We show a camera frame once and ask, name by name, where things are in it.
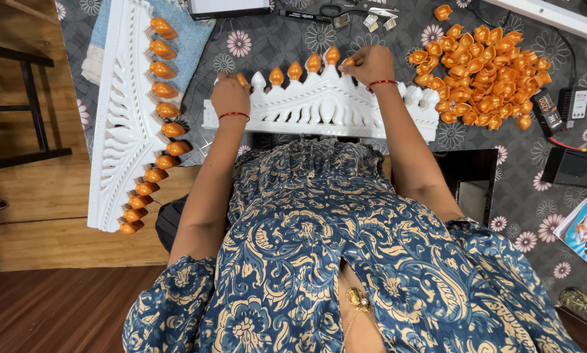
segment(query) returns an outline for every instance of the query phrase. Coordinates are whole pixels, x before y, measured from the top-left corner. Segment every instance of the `paisley print fabric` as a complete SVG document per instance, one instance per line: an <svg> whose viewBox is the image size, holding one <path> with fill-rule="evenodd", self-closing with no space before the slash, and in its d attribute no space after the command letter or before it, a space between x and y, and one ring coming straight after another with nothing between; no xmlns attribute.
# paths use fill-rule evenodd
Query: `paisley print fabric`
<svg viewBox="0 0 587 353"><path fill-rule="evenodd" d="M335 139L239 157L217 260L184 257L141 293L125 349L339 352L344 259L390 352L580 352L522 253L396 195L382 161Z"/></svg>

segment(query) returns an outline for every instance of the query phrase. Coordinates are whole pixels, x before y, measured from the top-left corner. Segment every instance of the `red bangle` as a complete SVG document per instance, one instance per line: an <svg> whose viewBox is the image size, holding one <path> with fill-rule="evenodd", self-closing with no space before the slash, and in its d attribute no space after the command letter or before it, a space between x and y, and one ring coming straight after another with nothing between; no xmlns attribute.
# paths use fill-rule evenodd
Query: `red bangle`
<svg viewBox="0 0 587 353"><path fill-rule="evenodd" d="M368 92L370 93L374 93L374 91L372 91L372 89L370 88L371 85L376 85L376 84L389 84L392 83L394 85L397 85L398 83L396 81L392 81L392 80L380 80L380 81L374 81L371 84L366 86L366 90L368 90Z"/></svg>
<svg viewBox="0 0 587 353"><path fill-rule="evenodd" d="M245 113L240 113L240 112L232 112L232 113L226 113L226 114L221 114L221 116L219 117L219 119L223 118L224 116L228 116L228 115L242 115L244 117L248 118L248 121L250 121L250 116L245 114Z"/></svg>

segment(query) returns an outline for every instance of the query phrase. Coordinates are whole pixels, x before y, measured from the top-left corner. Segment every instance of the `woman's right hand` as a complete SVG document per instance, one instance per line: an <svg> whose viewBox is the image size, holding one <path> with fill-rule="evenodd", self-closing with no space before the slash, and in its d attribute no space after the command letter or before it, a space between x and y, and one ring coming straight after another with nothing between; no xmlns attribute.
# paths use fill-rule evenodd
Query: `woman's right hand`
<svg viewBox="0 0 587 353"><path fill-rule="evenodd" d="M394 56L389 48L382 45L367 45L352 55L356 66L339 65L344 74L354 76L364 85L372 82L394 79Z"/></svg>

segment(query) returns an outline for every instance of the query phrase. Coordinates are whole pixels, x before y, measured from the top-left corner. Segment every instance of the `pile of orange pieces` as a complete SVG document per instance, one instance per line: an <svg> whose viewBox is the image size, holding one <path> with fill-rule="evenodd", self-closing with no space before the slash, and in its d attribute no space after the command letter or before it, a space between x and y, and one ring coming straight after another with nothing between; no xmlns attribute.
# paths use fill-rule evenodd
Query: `pile of orange pieces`
<svg viewBox="0 0 587 353"><path fill-rule="evenodd" d="M504 119L515 117L520 130L531 125L528 114L533 108L529 98L551 82L546 58L516 46L522 33L503 36L501 27L490 30L480 26L470 33L454 25L438 42L416 50L409 62L418 64L415 83L440 94L435 107L444 123L462 117L463 124L498 129ZM434 77L431 70L439 62L448 68L448 76Z"/></svg>

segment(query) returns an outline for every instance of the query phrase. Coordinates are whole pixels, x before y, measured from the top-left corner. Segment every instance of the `white decorative frame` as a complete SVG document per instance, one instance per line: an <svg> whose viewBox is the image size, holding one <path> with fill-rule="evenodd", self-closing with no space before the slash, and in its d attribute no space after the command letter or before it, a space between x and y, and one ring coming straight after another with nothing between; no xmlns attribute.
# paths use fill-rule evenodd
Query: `white decorative frame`
<svg viewBox="0 0 587 353"><path fill-rule="evenodd" d="M155 112L149 64L152 7L112 0L104 50L89 192L89 227L115 232L146 170L171 142Z"/></svg>
<svg viewBox="0 0 587 353"><path fill-rule="evenodd" d="M320 75L309 72L304 83L290 80L287 88L273 85L265 93L260 72L252 77L250 121L246 131L306 133L360 138L385 138L376 95L355 85L352 76L339 77L335 65L325 64ZM424 140L434 141L439 123L437 91L398 85L407 109ZM219 119L210 99L204 100L203 127L216 129Z"/></svg>

